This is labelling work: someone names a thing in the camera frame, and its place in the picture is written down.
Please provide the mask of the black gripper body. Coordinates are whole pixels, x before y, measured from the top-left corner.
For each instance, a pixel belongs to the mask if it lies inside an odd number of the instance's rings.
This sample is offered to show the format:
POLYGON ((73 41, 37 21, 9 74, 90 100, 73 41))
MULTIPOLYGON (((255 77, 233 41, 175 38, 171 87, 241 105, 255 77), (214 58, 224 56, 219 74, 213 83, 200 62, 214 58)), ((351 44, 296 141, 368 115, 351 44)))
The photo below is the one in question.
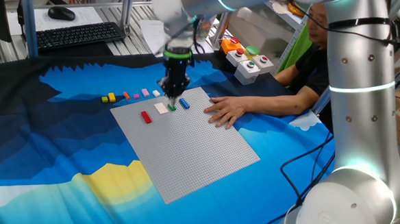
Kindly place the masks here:
POLYGON ((191 61, 186 59, 175 59, 167 57, 164 61, 166 75, 160 80, 163 90, 185 90, 190 83, 186 74, 186 68, 191 61))

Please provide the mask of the person's left hand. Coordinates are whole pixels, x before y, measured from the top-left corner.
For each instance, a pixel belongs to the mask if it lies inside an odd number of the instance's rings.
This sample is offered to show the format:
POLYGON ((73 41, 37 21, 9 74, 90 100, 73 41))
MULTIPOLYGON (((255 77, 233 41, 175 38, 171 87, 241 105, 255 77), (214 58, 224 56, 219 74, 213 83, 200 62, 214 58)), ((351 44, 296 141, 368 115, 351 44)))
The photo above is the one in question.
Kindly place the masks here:
POLYGON ((207 107, 205 113, 214 113, 208 120, 210 123, 215 123, 216 127, 225 125, 229 129, 235 121, 242 117, 248 107, 246 97, 211 97, 213 103, 207 107))

